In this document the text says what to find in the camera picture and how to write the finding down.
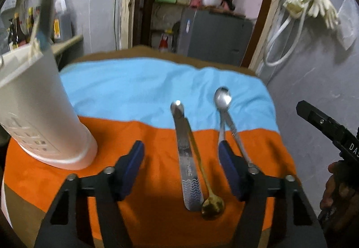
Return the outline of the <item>right hand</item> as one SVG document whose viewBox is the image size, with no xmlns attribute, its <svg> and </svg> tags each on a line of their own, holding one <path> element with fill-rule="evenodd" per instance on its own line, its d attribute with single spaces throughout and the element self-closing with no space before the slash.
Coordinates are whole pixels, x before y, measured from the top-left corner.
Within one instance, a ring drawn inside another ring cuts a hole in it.
<svg viewBox="0 0 359 248">
<path fill-rule="evenodd" d="M 334 229 L 344 227 L 358 218 L 358 169 L 344 160 L 328 166 L 331 174 L 320 201 L 320 209 L 328 216 L 327 225 Z"/>
</svg>

